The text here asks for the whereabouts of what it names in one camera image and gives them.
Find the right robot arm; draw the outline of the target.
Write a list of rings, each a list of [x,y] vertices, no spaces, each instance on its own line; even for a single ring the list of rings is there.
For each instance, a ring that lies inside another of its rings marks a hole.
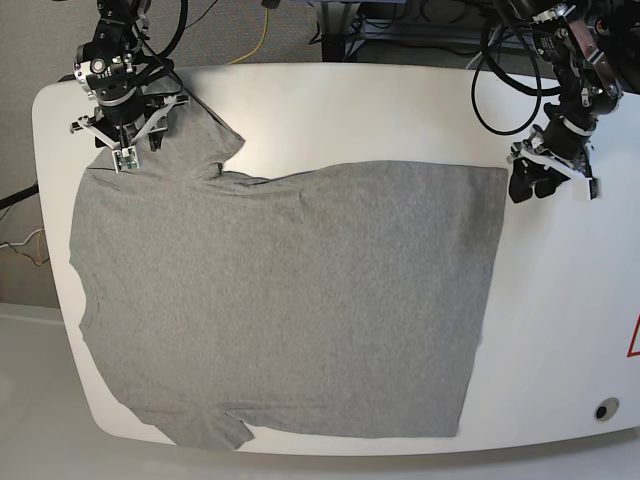
[[[107,148],[113,169],[138,169],[137,146],[149,141],[155,152],[168,131],[168,115],[190,102],[184,83],[169,55],[186,29],[188,3],[179,3],[176,30],[157,52],[148,44],[148,1],[99,1],[100,14],[93,38],[78,47],[73,75],[96,106],[70,126],[85,130],[97,147]]]

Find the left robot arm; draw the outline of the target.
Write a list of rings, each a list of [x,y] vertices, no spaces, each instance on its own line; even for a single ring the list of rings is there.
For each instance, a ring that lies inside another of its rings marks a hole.
[[[553,195],[570,180],[580,181],[588,199],[598,196],[589,144],[602,115],[616,110],[623,94],[604,51],[590,31],[589,4],[578,1],[497,1],[479,39],[481,59],[504,83],[535,99],[546,127],[528,119],[528,137],[511,146],[508,194],[515,204]],[[512,79],[492,57],[491,29],[514,35],[528,56],[536,83]]]

